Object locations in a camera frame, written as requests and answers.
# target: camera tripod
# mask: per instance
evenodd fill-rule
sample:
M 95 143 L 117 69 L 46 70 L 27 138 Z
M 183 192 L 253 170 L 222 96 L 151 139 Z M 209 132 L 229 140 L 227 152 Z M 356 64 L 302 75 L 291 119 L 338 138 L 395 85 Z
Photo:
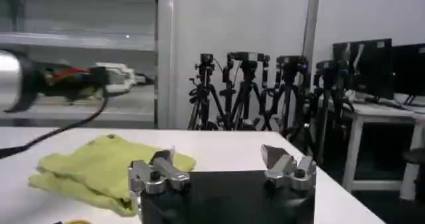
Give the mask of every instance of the camera tripod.
M 303 91 L 300 90 L 296 85 L 294 85 L 295 77 L 298 72 L 303 76 L 307 74 L 307 61 L 302 56 L 279 56 L 276 59 L 276 79 L 273 88 L 265 89 L 264 94 L 268 94 L 273 98 L 271 109 L 264 112 L 264 123 L 261 127 L 261 130 L 272 130 L 270 125 L 270 120 L 274 114 L 278 113 L 278 103 L 280 97 L 284 94 L 284 105 L 282 107 L 282 113 L 280 121 L 278 124 L 280 126 L 280 134 L 283 136 L 286 135 L 286 130 L 288 129 L 289 123 L 289 113 L 290 113 L 290 103 L 291 103 L 291 94 L 294 93 L 297 100 L 296 114 L 299 113 L 299 99 L 300 93 Z
M 258 63 L 262 62 L 262 87 L 267 86 L 267 75 L 268 75 L 268 63 L 270 56 L 262 53 L 230 53 L 230 58 L 234 60 L 240 60 L 240 68 L 244 73 L 243 81 L 240 83 L 239 93 L 236 96 L 234 106 L 230 115 L 230 121 L 232 122 L 233 130 L 255 130 L 255 123 L 247 121 L 249 118 L 250 109 L 250 96 L 252 90 L 260 103 L 259 114 L 263 114 L 263 101 L 264 95 L 260 94 L 258 85 L 253 82 L 255 79 L 255 72 L 258 67 Z
M 226 84 L 226 88 L 218 94 L 224 97 L 224 115 L 218 115 L 217 124 L 225 130 L 232 130 L 232 98 L 236 93 L 234 84 L 230 80 L 230 70 L 233 68 L 234 61 L 231 54 L 227 54 L 227 64 L 222 70 L 222 81 Z
M 323 165 L 323 153 L 325 149 L 325 138 L 326 138 L 326 126 L 327 126 L 327 115 L 329 110 L 329 100 L 332 97 L 333 107 L 335 112 L 335 121 L 333 123 L 333 129 L 337 126 L 339 129 L 342 128 L 341 117 L 344 104 L 350 107 L 350 110 L 354 111 L 353 105 L 349 102 L 348 98 L 345 97 L 345 91 L 349 86 L 349 73 L 348 64 L 344 60 L 329 60 L 319 62 L 316 65 L 317 72 L 315 75 L 314 83 L 316 87 L 319 87 L 319 79 L 323 79 L 323 88 L 317 89 L 317 97 L 319 98 L 323 94 L 323 103 L 320 111 L 320 131 L 316 134 L 317 136 L 317 162 L 319 165 Z
M 212 94 L 212 97 L 214 98 L 219 116 L 224 118 L 224 112 L 222 110 L 220 100 L 218 99 L 214 85 L 211 84 L 211 75 L 214 70 L 213 60 L 214 57 L 212 54 L 201 54 L 201 64 L 195 65 L 195 69 L 199 69 L 199 75 L 197 75 L 197 78 L 200 79 L 200 82 L 195 84 L 195 79 L 190 79 L 196 88 L 189 93 L 189 102 L 193 104 L 193 109 L 191 119 L 189 120 L 189 125 L 187 127 L 188 130 L 218 129 L 216 124 L 209 121 L 209 94 Z
M 303 135 L 301 140 L 300 151 L 305 155 L 309 155 L 310 152 L 316 160 L 317 148 L 315 146 L 315 125 L 317 118 L 317 111 L 319 108 L 319 97 L 321 91 L 320 88 L 316 87 L 313 92 L 308 92 L 301 101 L 302 111 L 299 113 L 299 120 L 294 127 L 286 130 L 287 139 L 291 143 L 295 143 L 299 139 L 300 133 Z

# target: computer monitor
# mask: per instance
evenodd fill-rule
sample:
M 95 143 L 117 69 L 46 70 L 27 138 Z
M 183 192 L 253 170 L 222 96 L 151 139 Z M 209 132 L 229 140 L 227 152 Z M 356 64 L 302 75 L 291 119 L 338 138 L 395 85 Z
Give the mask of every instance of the computer monitor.
M 410 96 L 425 96 L 425 43 L 392 48 L 395 91 Z
M 333 44 L 333 58 L 349 61 L 349 88 L 379 98 L 394 98 L 391 39 L 351 41 Z

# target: white desk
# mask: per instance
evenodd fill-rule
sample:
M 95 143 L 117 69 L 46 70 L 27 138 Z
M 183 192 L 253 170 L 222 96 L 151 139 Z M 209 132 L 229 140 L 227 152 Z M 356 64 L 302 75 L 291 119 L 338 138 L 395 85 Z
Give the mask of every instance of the white desk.
M 2 147 L 17 146 L 52 128 L 0 128 Z M 29 151 L 0 160 L 0 223 L 51 224 L 56 221 L 86 219 L 92 223 L 139 223 L 138 217 L 123 218 L 98 209 L 28 187 L 28 177 L 36 173 L 38 160 L 52 152 L 70 153 L 102 134 L 115 133 L 133 142 L 176 150 L 197 160 L 195 171 L 240 171 L 265 169 L 260 146 L 284 148 L 297 160 L 302 154 L 274 132 L 189 132 L 161 130 L 75 129 L 59 134 Z M 317 170 L 315 223 L 383 223 L 375 214 L 347 193 L 324 171 Z
M 353 190 L 400 190 L 401 181 L 355 180 L 357 158 L 359 156 L 361 136 L 365 123 L 413 124 L 414 120 L 412 117 L 414 113 L 378 104 L 353 103 L 353 107 L 355 109 L 354 112 L 348 110 L 344 110 L 343 112 L 343 116 L 352 118 L 353 121 L 351 124 L 342 186 L 348 192 Z

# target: yellow cloth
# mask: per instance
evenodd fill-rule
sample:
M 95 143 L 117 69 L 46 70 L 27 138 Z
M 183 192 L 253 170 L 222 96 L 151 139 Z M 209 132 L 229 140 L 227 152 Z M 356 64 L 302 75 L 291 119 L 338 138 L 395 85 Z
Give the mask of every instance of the yellow cloth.
M 29 178 L 29 185 L 132 216 L 136 212 L 129 196 L 127 168 L 133 160 L 149 162 L 157 150 L 117 135 L 100 136 L 70 155 L 42 158 L 40 173 Z M 173 163 L 179 170 L 191 171 L 196 161 L 176 152 Z

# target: white panel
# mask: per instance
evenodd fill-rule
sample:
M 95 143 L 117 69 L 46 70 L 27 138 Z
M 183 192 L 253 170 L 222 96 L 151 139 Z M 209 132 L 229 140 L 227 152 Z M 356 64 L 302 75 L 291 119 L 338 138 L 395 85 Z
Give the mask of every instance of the white panel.
M 158 53 L 158 83 L 157 83 L 157 125 L 159 129 L 174 127 L 172 113 L 175 111 L 175 96 L 170 93 L 175 76 L 173 45 L 173 2 L 174 0 L 158 0 L 157 12 L 157 53 Z
M 425 42 L 425 0 L 319 0 L 313 63 L 332 57 L 336 42 L 392 38 Z
M 177 98 L 175 123 L 186 128 L 191 105 L 188 92 L 193 88 L 189 78 L 200 53 L 212 53 L 225 62 L 230 51 L 256 51 L 271 55 L 269 75 L 274 80 L 278 55 L 299 55 L 308 0 L 175 0 L 175 85 L 171 96 Z M 219 69 L 212 78 L 217 90 L 224 88 Z M 258 106 L 252 102 L 251 115 Z

